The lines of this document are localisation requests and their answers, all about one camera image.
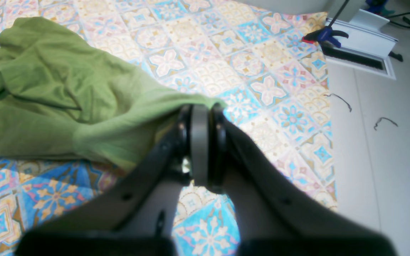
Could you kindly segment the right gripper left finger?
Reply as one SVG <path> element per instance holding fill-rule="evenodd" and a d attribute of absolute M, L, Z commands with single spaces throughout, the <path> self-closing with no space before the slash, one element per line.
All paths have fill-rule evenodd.
<path fill-rule="evenodd" d="M 176 256 L 171 232 L 179 194 L 206 186 L 209 109 L 181 108 L 174 126 L 122 181 L 26 232 L 17 256 Z"/>

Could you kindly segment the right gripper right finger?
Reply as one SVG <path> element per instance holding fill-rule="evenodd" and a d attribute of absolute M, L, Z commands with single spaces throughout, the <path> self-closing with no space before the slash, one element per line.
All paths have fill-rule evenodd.
<path fill-rule="evenodd" d="M 297 188 L 215 104 L 209 188 L 235 207 L 238 256 L 395 256 L 384 235 L 329 210 Z"/>

